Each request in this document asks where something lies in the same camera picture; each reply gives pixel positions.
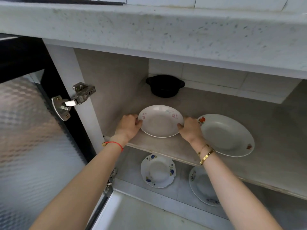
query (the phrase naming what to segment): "black pot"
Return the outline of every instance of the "black pot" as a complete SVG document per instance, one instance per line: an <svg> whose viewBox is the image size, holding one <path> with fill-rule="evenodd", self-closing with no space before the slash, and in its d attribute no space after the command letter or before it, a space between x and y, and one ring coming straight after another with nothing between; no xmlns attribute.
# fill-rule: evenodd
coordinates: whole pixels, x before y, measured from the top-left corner
<svg viewBox="0 0 307 230"><path fill-rule="evenodd" d="M179 89L185 86L185 82L170 75L157 75L146 79L151 92L158 97L173 97Z"/></svg>

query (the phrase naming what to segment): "round plate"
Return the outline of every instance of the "round plate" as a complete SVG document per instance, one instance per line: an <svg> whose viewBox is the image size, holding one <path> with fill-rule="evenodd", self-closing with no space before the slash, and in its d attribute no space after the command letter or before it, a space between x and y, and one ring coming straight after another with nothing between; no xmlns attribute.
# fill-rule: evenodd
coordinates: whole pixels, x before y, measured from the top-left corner
<svg viewBox="0 0 307 230"><path fill-rule="evenodd" d="M221 205L203 167L193 167L191 169L189 183L193 193L200 201L215 207Z"/></svg>
<svg viewBox="0 0 307 230"><path fill-rule="evenodd" d="M171 158L151 154L141 163L141 174L144 182L156 188L170 185L176 176L176 167Z"/></svg>
<svg viewBox="0 0 307 230"><path fill-rule="evenodd" d="M141 129L148 135L166 138L176 135L178 131L177 123L184 124L184 120L179 111L169 106L154 105L142 110L138 115L138 120L143 120Z"/></svg>
<svg viewBox="0 0 307 230"><path fill-rule="evenodd" d="M242 157L255 148L251 133L239 122L218 114L207 114L198 118L201 131L210 146L220 154Z"/></svg>

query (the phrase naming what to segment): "gold bangle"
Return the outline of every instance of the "gold bangle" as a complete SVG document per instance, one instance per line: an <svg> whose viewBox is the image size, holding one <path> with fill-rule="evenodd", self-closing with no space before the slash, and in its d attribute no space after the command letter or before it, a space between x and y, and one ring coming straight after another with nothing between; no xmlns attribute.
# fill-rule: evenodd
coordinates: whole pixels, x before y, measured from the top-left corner
<svg viewBox="0 0 307 230"><path fill-rule="evenodd" d="M205 157L201 160L200 164L202 165L203 162L205 161L205 159L207 159L207 157L208 157L211 153L213 153L213 152L215 152L214 149L212 149L207 155L205 155Z"/></svg>
<svg viewBox="0 0 307 230"><path fill-rule="evenodd" d="M210 147L209 144L206 144L205 146L203 146L203 148L200 150L200 152L198 152L197 154L200 156L201 155L201 151L204 149L204 147Z"/></svg>

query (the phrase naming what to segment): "metal hinge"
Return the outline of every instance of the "metal hinge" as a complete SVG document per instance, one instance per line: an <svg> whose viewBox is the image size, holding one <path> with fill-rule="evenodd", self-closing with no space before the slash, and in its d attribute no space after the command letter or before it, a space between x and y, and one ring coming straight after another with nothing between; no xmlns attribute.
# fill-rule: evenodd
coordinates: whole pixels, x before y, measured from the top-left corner
<svg viewBox="0 0 307 230"><path fill-rule="evenodd" d="M62 99L60 95L51 99L53 108L63 121L67 121L70 118L69 111L72 106L84 103L94 92L96 92L95 86L87 85L82 82L75 84L72 89L76 94L71 97L70 101L68 99Z"/></svg>
<svg viewBox="0 0 307 230"><path fill-rule="evenodd" d="M106 187L104 189L104 193L108 193L109 192L109 187L110 187L110 185L112 185L113 180L114 180L114 178L115 178L115 176L117 174L117 171L118 171L117 168L113 169L113 171L112 171L112 173L111 173L111 175L109 177L108 183L106 184Z"/></svg>

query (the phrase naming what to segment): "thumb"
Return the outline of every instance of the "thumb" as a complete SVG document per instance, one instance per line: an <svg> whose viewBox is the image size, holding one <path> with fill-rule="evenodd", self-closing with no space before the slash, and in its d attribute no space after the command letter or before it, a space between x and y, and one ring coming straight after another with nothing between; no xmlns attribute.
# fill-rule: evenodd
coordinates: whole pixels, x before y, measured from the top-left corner
<svg viewBox="0 0 307 230"><path fill-rule="evenodd" d="M143 124L143 120L139 120L138 123L136 124L136 126L138 128L141 128L142 127L142 124Z"/></svg>
<svg viewBox="0 0 307 230"><path fill-rule="evenodd" d="M180 123L177 124L177 127L179 131L183 128L183 126Z"/></svg>

